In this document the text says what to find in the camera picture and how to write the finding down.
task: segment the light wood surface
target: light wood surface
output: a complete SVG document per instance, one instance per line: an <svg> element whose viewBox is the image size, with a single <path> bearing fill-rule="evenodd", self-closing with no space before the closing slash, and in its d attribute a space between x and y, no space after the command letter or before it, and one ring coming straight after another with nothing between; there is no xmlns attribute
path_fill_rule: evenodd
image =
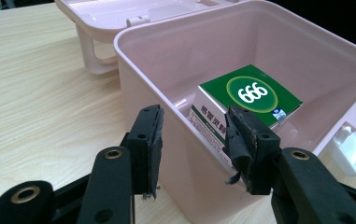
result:
<svg viewBox="0 0 356 224"><path fill-rule="evenodd" d="M96 46L100 56L113 52ZM28 180L58 189L124 133L118 72L84 68L75 24L55 4L0 11L0 195ZM190 223L162 186L158 194L136 198L137 223ZM275 223L270 197L224 223L243 222Z"/></svg>

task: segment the box lid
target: box lid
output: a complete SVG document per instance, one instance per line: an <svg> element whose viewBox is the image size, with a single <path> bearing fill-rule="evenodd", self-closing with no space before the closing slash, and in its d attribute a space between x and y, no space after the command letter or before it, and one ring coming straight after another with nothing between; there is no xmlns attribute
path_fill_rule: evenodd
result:
<svg viewBox="0 0 356 224"><path fill-rule="evenodd" d="M58 8L79 26L115 31L163 20L237 0L56 0Z"/></svg>

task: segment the mounting hole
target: mounting hole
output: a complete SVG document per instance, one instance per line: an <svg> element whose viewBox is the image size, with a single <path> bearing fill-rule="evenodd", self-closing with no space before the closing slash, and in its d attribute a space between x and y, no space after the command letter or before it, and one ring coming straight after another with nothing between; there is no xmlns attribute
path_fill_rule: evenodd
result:
<svg viewBox="0 0 356 224"><path fill-rule="evenodd" d="M350 216L345 212L335 212L335 217L340 221L340 223L347 223L347 224L356 223L355 218L353 218L352 216Z"/></svg>
<svg viewBox="0 0 356 224"><path fill-rule="evenodd" d="M104 209L96 213L94 219L97 223L105 223L113 217L113 211L110 209Z"/></svg>
<svg viewBox="0 0 356 224"><path fill-rule="evenodd" d="M295 157L297 160L309 160L309 155L303 151L291 151L291 156Z"/></svg>
<svg viewBox="0 0 356 224"><path fill-rule="evenodd" d="M33 200L39 193L40 193L40 188L35 185L22 188L12 195L11 202L27 203Z"/></svg>
<svg viewBox="0 0 356 224"><path fill-rule="evenodd" d="M265 139L270 138L270 135L268 135L266 133L262 133L260 136Z"/></svg>
<svg viewBox="0 0 356 224"><path fill-rule="evenodd" d="M106 159L117 159L122 155L122 152L117 149L111 149L105 153Z"/></svg>

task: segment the wooden table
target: wooden table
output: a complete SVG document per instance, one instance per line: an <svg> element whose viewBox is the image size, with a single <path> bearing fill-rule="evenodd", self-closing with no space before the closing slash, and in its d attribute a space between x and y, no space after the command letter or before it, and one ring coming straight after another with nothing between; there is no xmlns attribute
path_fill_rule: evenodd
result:
<svg viewBox="0 0 356 224"><path fill-rule="evenodd" d="M105 44L96 51L113 53ZM84 68L75 24L55 4L0 11L0 195L28 180L58 189L88 174L97 152L124 134L118 72ZM137 223L190 223L162 186L158 195L136 198ZM270 197L225 223L243 220L275 223Z"/></svg>

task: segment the pink plastic box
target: pink plastic box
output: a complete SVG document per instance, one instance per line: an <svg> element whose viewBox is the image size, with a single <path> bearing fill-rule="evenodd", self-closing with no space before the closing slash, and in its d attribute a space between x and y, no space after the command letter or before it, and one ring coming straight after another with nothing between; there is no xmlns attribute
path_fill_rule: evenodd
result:
<svg viewBox="0 0 356 224"><path fill-rule="evenodd" d="M165 109L161 181L187 217L215 223L253 203L235 171L187 121L196 87L254 64L304 101L281 147L319 154L356 129L356 46L265 1L245 1L130 28L114 41L127 128L145 105Z"/></svg>

